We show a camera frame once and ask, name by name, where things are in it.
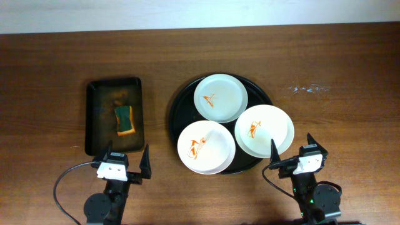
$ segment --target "white plate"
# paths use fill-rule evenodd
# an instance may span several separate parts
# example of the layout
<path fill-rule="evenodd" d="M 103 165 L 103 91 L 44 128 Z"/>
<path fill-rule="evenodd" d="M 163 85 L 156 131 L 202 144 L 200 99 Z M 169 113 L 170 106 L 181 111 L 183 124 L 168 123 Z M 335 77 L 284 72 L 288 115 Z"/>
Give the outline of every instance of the white plate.
<path fill-rule="evenodd" d="M 278 153 L 282 154 L 293 142 L 294 126 L 290 117 L 278 107 L 253 106 L 237 119 L 235 138 L 243 151 L 249 155 L 269 158 L 271 139 L 274 139 Z"/>
<path fill-rule="evenodd" d="M 235 77 L 214 74 L 197 85 L 194 105 L 204 118 L 226 123 L 237 119 L 246 110 L 248 93 Z"/>
<path fill-rule="evenodd" d="M 190 124 L 177 141 L 181 161 L 200 174 L 216 174 L 226 169 L 233 160 L 235 147 L 232 134 L 213 121 Z"/>

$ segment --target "wood grain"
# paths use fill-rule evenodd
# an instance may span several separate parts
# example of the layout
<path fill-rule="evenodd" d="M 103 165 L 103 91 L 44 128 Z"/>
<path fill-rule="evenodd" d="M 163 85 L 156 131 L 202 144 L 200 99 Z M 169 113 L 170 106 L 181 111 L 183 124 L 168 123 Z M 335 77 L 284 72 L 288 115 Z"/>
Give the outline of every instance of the wood grain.
<path fill-rule="evenodd" d="M 398 224 L 399 40 L 398 22 L 2 35 L 1 223 L 72 224 L 51 191 L 65 169 L 91 160 L 85 86 L 130 74 L 142 79 L 153 177 L 131 187 L 125 224 L 299 218 L 297 204 L 263 180 L 267 160 L 241 174 L 202 176 L 174 152 L 166 119 L 173 96 L 196 77 L 232 73 L 256 82 L 292 118 L 295 138 L 281 158 L 297 154 L 308 132 L 329 151 L 316 177 L 342 186 L 341 221 Z M 131 171 L 140 157 L 129 154 Z M 267 176 L 290 190 L 276 171 Z M 84 222 L 85 200 L 104 185 L 81 168 L 60 183 L 59 199 Z"/>

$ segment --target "black cable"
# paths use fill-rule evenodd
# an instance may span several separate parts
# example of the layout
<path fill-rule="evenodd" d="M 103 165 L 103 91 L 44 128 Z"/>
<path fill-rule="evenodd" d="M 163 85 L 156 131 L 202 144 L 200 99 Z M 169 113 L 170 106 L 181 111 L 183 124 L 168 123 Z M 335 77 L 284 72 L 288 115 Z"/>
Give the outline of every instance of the black cable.
<path fill-rule="evenodd" d="M 65 211 L 65 209 L 60 205 L 60 202 L 58 202 L 57 200 L 57 196 L 56 196 L 56 189 L 57 189 L 57 185 L 60 182 L 60 180 L 69 172 L 71 172 L 72 170 L 76 169 L 76 168 L 80 168 L 81 166 L 85 166 L 85 165 L 90 165 L 94 162 L 84 162 L 81 164 L 78 164 L 76 166 L 73 166 L 69 169 L 67 169 L 65 172 L 63 172 L 57 179 L 56 183 L 54 184 L 54 188 L 52 189 L 52 197 L 54 198 L 54 201 L 56 202 L 56 205 L 58 206 L 58 208 L 61 210 L 61 212 L 63 212 L 69 219 L 72 219 L 76 224 L 81 225 L 81 223 L 76 220 L 74 217 L 72 217 L 70 214 L 68 214 L 67 211 Z"/>
<path fill-rule="evenodd" d="M 266 166 L 263 170 L 262 170 L 262 177 L 268 182 L 268 184 L 270 184 L 272 187 L 276 188 L 278 191 L 281 191 L 283 194 L 289 196 L 290 198 L 293 198 L 297 203 L 299 203 L 299 201 L 291 194 L 289 194 L 288 192 L 284 191 L 283 189 L 281 189 L 280 187 L 276 186 L 274 183 L 272 183 L 264 174 L 265 170 L 267 170 L 269 168 L 270 165 Z"/>

